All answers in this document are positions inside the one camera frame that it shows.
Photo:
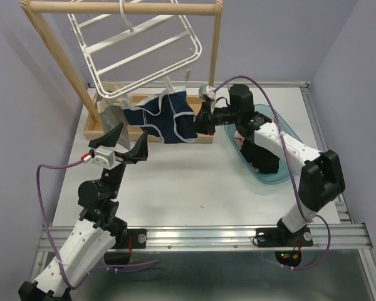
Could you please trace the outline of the navy underwear white trim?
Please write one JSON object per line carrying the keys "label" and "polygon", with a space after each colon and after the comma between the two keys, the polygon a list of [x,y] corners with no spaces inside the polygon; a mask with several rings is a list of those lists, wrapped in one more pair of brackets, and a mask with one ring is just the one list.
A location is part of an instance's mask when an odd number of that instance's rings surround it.
{"label": "navy underwear white trim", "polygon": [[193,143],[198,134],[189,127],[196,115],[187,103],[186,87],[151,94],[124,110],[129,125],[140,127],[164,144]]}

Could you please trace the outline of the light pink underwear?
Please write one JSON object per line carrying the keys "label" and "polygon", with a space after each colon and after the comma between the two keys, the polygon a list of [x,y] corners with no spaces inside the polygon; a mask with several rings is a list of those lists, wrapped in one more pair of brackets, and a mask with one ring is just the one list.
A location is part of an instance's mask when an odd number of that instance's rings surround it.
{"label": "light pink underwear", "polygon": [[235,142],[235,144],[236,144],[236,146],[239,150],[242,149],[243,144],[244,144],[244,140],[245,140],[245,138],[238,131],[235,131],[234,142]]}

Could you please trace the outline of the black underwear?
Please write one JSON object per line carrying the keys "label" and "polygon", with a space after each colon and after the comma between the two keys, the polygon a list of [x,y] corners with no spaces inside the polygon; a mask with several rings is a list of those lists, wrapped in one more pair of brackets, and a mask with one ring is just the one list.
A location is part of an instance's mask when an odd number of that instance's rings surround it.
{"label": "black underwear", "polygon": [[245,139],[240,153],[255,172],[260,172],[261,174],[278,173],[280,158],[267,149]]}

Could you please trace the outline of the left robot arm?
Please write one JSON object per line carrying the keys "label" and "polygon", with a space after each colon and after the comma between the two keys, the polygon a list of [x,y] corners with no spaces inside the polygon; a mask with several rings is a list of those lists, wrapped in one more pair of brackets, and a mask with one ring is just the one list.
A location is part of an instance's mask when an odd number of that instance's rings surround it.
{"label": "left robot arm", "polygon": [[18,290],[21,300],[71,300],[95,265],[111,247],[122,246],[127,239],[127,223],[118,218],[116,200],[126,166],[148,158],[148,133],[143,132],[132,149],[118,152],[114,148],[124,128],[122,123],[89,142],[89,151],[79,161],[65,165],[68,169],[91,163],[101,167],[100,178],[85,181],[78,188],[78,205],[82,211],[61,248],[50,233],[44,207],[41,207],[44,231],[54,251],[49,265],[32,281]]}

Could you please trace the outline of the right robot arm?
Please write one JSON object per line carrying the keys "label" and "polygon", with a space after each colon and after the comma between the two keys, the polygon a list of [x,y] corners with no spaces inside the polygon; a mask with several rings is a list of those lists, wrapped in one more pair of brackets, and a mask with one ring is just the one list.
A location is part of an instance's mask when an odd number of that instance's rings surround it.
{"label": "right robot arm", "polygon": [[209,85],[199,89],[201,109],[189,127],[198,134],[213,135],[217,126],[233,124],[247,141],[284,160],[289,173],[297,172],[300,183],[294,186],[296,204],[281,218],[277,240],[289,245],[298,231],[312,222],[326,204],[345,190],[340,158],[332,150],[322,152],[284,132],[277,117],[271,119],[255,109],[249,87],[234,84],[228,90],[229,104],[217,107],[216,92]]}

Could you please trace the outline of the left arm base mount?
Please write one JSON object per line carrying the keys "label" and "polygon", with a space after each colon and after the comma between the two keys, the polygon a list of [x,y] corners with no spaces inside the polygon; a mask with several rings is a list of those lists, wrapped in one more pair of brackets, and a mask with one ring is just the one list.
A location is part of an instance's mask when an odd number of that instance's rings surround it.
{"label": "left arm base mount", "polygon": [[115,250],[145,249],[147,243],[147,229],[129,228],[116,237]]}

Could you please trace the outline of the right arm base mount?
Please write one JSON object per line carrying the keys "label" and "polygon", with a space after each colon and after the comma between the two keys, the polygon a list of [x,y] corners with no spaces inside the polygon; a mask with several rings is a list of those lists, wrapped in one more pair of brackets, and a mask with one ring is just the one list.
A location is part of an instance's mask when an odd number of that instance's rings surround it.
{"label": "right arm base mount", "polygon": [[257,228],[252,238],[253,244],[260,248],[293,248],[294,246],[313,246],[313,239],[308,227],[291,233],[279,227]]}

